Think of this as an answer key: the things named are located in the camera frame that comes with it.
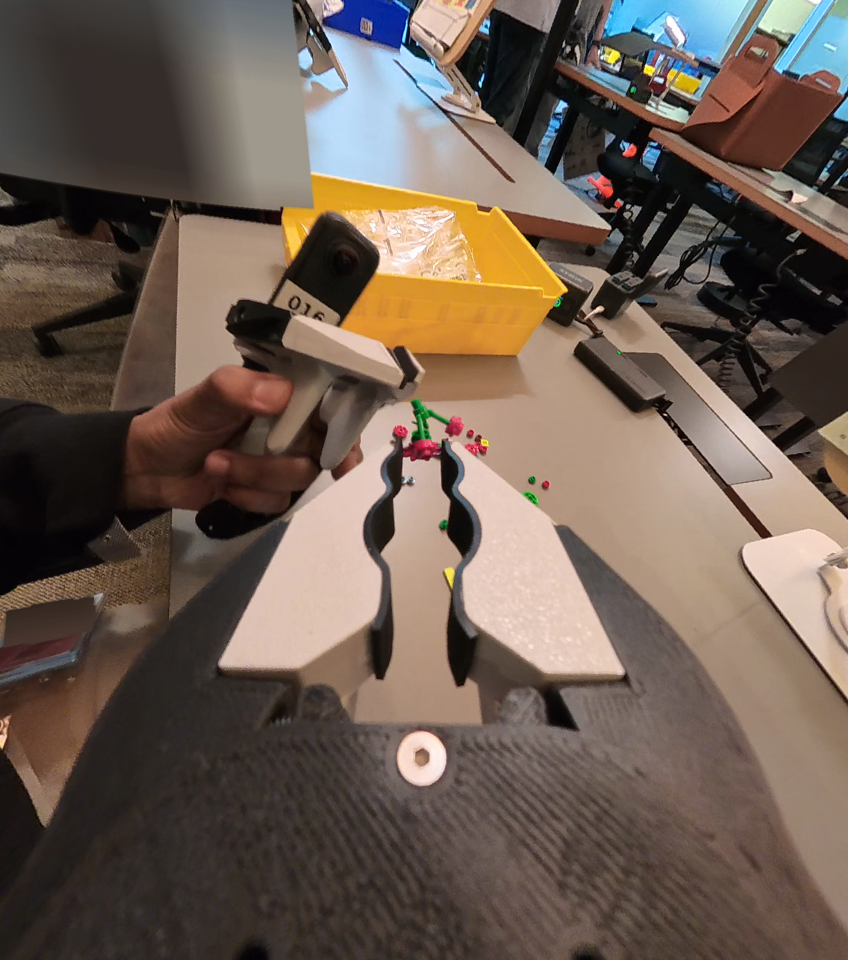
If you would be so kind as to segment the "brown-edged desk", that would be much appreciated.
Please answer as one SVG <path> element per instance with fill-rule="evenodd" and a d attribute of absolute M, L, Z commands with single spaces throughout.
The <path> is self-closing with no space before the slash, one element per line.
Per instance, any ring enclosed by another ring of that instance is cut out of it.
<path fill-rule="evenodd" d="M 658 186 L 642 213 L 643 231 L 657 212 L 672 203 L 654 234 L 642 239 L 642 251 L 634 263 L 645 274 L 670 242 L 670 238 L 693 207 L 724 223 L 740 224 L 741 206 L 731 202 L 716 186 L 734 191 L 770 217 L 786 224 L 848 262 L 848 209 L 812 190 L 793 177 L 729 163 L 695 146 L 679 134 L 655 128 L 652 140 L 662 147 Z"/>

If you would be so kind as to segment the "black office chair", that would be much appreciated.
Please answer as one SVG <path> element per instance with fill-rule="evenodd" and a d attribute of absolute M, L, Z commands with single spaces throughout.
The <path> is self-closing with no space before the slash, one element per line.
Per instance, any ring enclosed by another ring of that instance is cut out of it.
<path fill-rule="evenodd" d="M 766 391 L 772 367 L 753 348 L 750 336 L 760 322 L 768 321 L 790 332 L 785 320 L 796 320 L 816 333 L 826 334 L 848 320 L 848 306 L 835 294 L 815 286 L 795 270 L 791 262 L 807 253 L 799 248 L 782 260 L 773 261 L 750 248 L 733 248 L 721 265 L 743 300 L 742 315 L 729 329 L 667 320 L 662 328 L 691 336 L 715 347 L 697 360 L 699 366 L 718 363 L 717 383 L 728 392 L 735 369 L 740 369 L 757 398 Z"/>
<path fill-rule="evenodd" d="M 643 249 L 647 230 L 666 206 L 670 187 L 648 169 L 635 153 L 626 156 L 609 149 L 598 156 L 598 172 L 609 180 L 612 192 L 604 206 L 613 211 L 601 214 L 612 230 L 622 234 L 617 258 L 629 264 Z"/>
<path fill-rule="evenodd" d="M 0 189 L 9 195 L 9 205 L 0 204 L 0 226 L 18 227 L 38 222 L 61 221 L 73 234 L 89 237 L 101 224 L 110 229 L 118 248 L 137 254 L 141 244 L 130 228 L 142 234 L 148 244 L 157 237 L 162 217 L 171 206 L 166 198 L 122 194 L 113 191 L 53 183 L 28 177 L 0 174 Z M 141 293 L 145 269 L 120 262 L 113 272 L 118 293 L 88 307 L 31 328 L 38 353 L 44 357 L 62 354 L 55 335 L 97 322 L 133 313 Z"/>

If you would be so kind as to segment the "person's left forearm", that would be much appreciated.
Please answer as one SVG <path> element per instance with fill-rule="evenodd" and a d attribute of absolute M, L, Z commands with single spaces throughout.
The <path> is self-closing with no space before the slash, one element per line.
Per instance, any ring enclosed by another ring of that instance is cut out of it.
<path fill-rule="evenodd" d="M 118 509 L 135 415 L 0 398 L 0 595 L 91 561 L 114 521 L 132 531 L 160 515 Z"/>

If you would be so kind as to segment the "black steel post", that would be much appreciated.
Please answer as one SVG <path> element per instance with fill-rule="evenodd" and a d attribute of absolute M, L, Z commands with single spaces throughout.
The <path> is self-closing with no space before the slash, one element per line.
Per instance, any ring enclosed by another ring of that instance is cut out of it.
<path fill-rule="evenodd" d="M 560 1 L 555 11 L 513 132 L 513 139 L 523 148 L 526 148 L 532 134 L 538 110 L 548 91 L 551 74 L 554 72 L 563 43 L 574 23 L 579 4 L 579 1 Z"/>

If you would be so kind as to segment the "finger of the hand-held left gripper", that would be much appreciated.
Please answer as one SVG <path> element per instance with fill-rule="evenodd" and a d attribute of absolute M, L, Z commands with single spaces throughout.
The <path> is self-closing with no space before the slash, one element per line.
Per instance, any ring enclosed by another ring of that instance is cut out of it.
<path fill-rule="evenodd" d="M 403 345 L 397 345 L 391 351 L 403 374 L 403 382 L 394 390 L 394 402 L 409 402 L 418 393 L 425 370 L 414 354 Z"/>
<path fill-rule="evenodd" d="M 381 342 L 304 315 L 291 315 L 285 348 L 319 364 L 391 388 L 402 387 L 401 365 Z"/>

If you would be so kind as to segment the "yellow plastic bin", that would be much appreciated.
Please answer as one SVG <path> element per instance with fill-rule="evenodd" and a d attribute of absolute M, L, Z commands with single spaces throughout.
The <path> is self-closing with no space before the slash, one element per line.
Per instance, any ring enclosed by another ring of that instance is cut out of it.
<path fill-rule="evenodd" d="M 314 208 L 286 207 L 282 229 L 286 262 L 294 258 L 317 215 L 326 211 L 454 213 L 475 261 L 477 280 L 410 276 L 378 270 L 344 328 L 416 354 L 515 356 L 566 285 L 498 207 L 469 199 L 311 174 Z"/>

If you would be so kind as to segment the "black power adapter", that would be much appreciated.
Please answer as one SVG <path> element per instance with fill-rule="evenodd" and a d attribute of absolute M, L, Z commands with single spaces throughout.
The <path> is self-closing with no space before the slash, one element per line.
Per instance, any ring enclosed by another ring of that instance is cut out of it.
<path fill-rule="evenodd" d="M 593 293 L 594 284 L 580 265 L 550 261 L 548 266 L 566 287 L 565 293 L 561 294 L 550 308 L 548 319 L 568 328 Z"/>
<path fill-rule="evenodd" d="M 670 407 L 664 387 L 606 337 L 579 341 L 574 357 L 632 413 Z"/>

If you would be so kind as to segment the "person's left hand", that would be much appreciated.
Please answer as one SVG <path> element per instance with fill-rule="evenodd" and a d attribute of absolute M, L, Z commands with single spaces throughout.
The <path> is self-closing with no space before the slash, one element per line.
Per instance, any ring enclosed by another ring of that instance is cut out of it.
<path fill-rule="evenodd" d="M 119 506 L 200 510 L 224 499 L 280 514 L 318 477 L 326 427 L 317 415 L 282 456 L 236 448 L 255 418 L 282 414 L 292 386 L 281 376 L 223 366 L 197 386 L 136 415 L 125 443 Z"/>

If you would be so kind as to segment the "brown cardboard box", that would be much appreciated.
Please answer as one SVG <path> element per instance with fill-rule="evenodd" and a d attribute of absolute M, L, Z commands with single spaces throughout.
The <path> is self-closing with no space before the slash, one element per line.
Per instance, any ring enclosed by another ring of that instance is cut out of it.
<path fill-rule="evenodd" d="M 827 70 L 780 72 L 780 51 L 774 37 L 754 34 L 708 84 L 681 137 L 725 162 L 783 170 L 842 94 Z"/>

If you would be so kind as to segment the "blue plastic bin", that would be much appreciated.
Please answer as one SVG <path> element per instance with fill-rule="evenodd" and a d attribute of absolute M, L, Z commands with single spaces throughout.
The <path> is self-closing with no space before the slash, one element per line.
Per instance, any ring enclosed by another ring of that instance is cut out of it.
<path fill-rule="evenodd" d="M 324 1 L 323 24 L 353 37 L 398 50 L 410 12 L 397 1 Z"/>

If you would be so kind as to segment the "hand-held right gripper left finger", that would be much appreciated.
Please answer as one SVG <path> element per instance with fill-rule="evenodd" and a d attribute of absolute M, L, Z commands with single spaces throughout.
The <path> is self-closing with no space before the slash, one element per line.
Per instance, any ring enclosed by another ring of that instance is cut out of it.
<path fill-rule="evenodd" d="M 222 674 L 328 687 L 354 715 L 358 690 L 381 680 L 392 657 L 382 551 L 402 482 L 403 446 L 394 441 L 294 513 L 220 656 Z"/>

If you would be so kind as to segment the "black battery charger case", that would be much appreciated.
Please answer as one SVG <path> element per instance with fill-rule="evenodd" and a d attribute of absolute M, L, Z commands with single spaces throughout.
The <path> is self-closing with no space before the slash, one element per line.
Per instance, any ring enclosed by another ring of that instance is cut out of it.
<path fill-rule="evenodd" d="M 600 286 L 591 302 L 591 310 L 600 308 L 599 316 L 606 320 L 616 318 L 633 302 L 649 295 L 667 277 L 667 270 L 636 275 L 630 270 L 611 274 Z"/>

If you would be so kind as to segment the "long grey desk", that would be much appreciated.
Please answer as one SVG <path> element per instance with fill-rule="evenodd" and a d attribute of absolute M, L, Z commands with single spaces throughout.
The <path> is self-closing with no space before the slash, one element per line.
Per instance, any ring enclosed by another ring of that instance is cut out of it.
<path fill-rule="evenodd" d="M 303 80 L 312 173 L 499 208 L 524 234 L 601 245 L 607 222 L 502 128 L 444 113 L 426 60 L 328 30 L 348 77 Z"/>

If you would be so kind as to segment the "clear plastic bag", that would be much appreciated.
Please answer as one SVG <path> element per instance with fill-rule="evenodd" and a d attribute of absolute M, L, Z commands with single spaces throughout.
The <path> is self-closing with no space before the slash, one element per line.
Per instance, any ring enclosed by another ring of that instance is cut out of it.
<path fill-rule="evenodd" d="M 347 213 L 376 248 L 378 273 L 411 279 L 480 282 L 473 247 L 454 211 L 439 206 Z"/>

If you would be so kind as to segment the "green stem pink flower toy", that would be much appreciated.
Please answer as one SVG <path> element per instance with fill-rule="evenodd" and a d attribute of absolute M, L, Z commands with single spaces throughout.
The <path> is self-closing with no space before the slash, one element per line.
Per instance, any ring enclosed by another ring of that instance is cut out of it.
<path fill-rule="evenodd" d="M 443 451 L 444 439 L 459 437 L 464 432 L 464 421 L 459 416 L 443 417 L 422 401 L 411 402 L 413 422 L 411 427 L 397 424 L 392 429 L 392 438 L 403 451 L 403 456 L 412 462 L 430 461 Z M 443 426 L 443 434 L 433 436 L 431 422 Z"/>

